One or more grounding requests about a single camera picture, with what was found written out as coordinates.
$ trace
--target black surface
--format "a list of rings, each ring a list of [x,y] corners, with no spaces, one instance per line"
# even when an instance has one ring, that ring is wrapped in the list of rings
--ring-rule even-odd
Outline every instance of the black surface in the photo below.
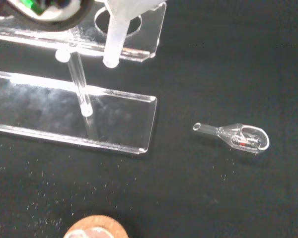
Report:
[[[88,84],[158,97],[148,153],[0,135],[0,237],[105,214],[132,238],[298,238],[298,31],[168,14],[154,59],[83,59]],[[0,43],[0,70],[69,79],[53,51],[16,44]],[[271,147],[238,153],[194,137],[198,121],[261,127]]]

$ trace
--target white plastic tube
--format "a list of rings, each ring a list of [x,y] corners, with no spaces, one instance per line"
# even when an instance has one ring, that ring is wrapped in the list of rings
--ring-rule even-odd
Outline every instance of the white plastic tube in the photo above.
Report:
[[[108,68],[119,64],[130,21],[110,16],[103,62]]]

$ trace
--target clear acrylic stand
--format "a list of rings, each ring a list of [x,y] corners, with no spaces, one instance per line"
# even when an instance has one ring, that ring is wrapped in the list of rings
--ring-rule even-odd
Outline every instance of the clear acrylic stand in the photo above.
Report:
[[[165,7],[141,15],[142,25],[127,37],[121,59],[154,57]],[[132,154],[148,150],[157,98],[86,85],[80,54],[103,55],[106,36],[95,27],[103,8],[96,1],[78,27],[58,33],[0,17],[0,40],[59,49],[56,58],[68,64],[73,81],[0,71],[1,132]]]

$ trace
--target green object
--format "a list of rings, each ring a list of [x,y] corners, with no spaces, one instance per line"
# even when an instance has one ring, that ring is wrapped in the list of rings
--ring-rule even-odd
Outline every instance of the green object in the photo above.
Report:
[[[31,9],[33,6],[32,0],[20,0],[27,8]]]

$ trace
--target cork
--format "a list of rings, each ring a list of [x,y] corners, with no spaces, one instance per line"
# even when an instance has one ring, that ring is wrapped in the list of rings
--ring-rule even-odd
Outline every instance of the cork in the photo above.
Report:
[[[74,230],[89,230],[92,228],[100,227],[108,231],[114,238],[128,238],[128,235],[123,226],[111,217],[95,215],[85,217],[76,222],[65,234]]]

